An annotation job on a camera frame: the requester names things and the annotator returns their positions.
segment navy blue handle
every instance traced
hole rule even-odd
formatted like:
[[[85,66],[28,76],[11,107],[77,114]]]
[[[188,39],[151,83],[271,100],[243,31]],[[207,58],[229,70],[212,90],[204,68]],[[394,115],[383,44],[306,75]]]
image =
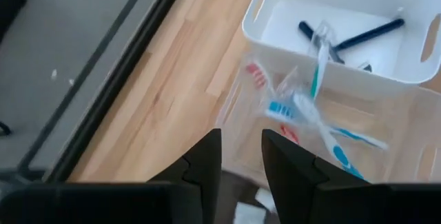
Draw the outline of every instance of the navy blue handle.
[[[380,35],[386,34],[392,30],[400,28],[403,25],[404,25],[403,19],[396,19],[394,21],[391,21],[390,23],[384,24],[383,26],[380,26],[378,28],[374,28],[370,31],[359,34],[356,37],[352,37],[350,39],[347,39],[346,41],[343,41],[342,43],[335,46],[334,49],[336,51],[340,51],[343,49],[353,47],[355,45],[358,45],[358,44],[363,43],[365,41],[368,41],[370,39],[379,37]]]
[[[300,31],[302,31],[302,33],[306,35],[310,41],[312,40],[314,30],[308,25],[308,23],[306,23],[306,21],[301,21],[298,24],[298,29],[300,29]]]

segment basket handle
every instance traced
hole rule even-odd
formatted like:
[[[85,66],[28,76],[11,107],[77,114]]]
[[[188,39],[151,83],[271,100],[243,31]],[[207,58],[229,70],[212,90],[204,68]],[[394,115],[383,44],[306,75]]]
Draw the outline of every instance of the basket handle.
[[[254,24],[265,0],[251,0],[242,22],[242,29],[249,30]]]
[[[432,76],[438,73],[441,65],[441,56],[439,56],[439,52],[435,52],[441,45],[441,40],[439,39],[440,28],[441,14],[437,14],[427,31],[426,41],[424,42],[424,48],[421,54],[421,63],[418,65],[418,68],[416,68],[421,72],[433,71]]]
[[[429,182],[431,180],[437,149],[434,144],[426,145],[423,149],[416,174],[419,181]]]

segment white toothbrush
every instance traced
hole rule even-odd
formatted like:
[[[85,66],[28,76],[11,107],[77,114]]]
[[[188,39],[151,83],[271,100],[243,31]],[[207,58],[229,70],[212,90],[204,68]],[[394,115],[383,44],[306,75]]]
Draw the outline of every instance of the white toothbrush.
[[[322,136],[325,146],[331,156],[342,165],[343,169],[360,179],[364,179],[361,173],[355,168],[355,166],[349,161],[345,154],[345,151],[337,140],[331,135],[329,128],[322,122],[320,114],[318,113],[316,106],[313,102],[302,94],[294,94],[293,102],[296,104],[298,110],[302,115],[313,124],[316,124],[318,131]]]
[[[268,104],[268,108],[265,110],[265,115],[277,120],[278,122],[286,123],[290,126],[297,126],[299,123],[305,122],[305,118],[302,116],[302,114],[299,114],[299,112],[300,110],[298,110],[297,106],[295,105],[287,105],[280,101],[270,101]],[[371,138],[369,136],[352,132],[344,128],[331,127],[328,125],[326,125],[326,128],[332,134],[347,137],[355,141],[362,141],[367,145],[372,145],[381,150],[389,149],[389,145],[387,145],[386,143]]]

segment clear plastic container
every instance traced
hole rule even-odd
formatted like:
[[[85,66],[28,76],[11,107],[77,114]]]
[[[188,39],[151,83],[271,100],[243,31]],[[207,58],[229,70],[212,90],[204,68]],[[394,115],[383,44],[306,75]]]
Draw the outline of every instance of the clear plastic container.
[[[241,73],[216,120],[216,127],[222,129],[223,168],[266,185],[260,148],[262,129],[283,132],[280,123],[258,115],[259,94],[253,82]],[[276,71],[269,73],[276,79],[284,76]],[[400,95],[366,101],[324,89],[317,105],[328,124],[389,145],[387,151],[382,151],[336,136],[368,181],[441,181],[441,94],[412,87]],[[299,141],[307,150],[337,165],[319,136],[301,136]]]

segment wooden floor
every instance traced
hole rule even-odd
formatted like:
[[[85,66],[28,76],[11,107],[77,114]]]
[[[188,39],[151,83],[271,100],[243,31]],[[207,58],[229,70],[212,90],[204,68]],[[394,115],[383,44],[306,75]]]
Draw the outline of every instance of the wooden floor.
[[[213,128],[247,49],[250,1],[177,0],[70,180],[146,181]]]

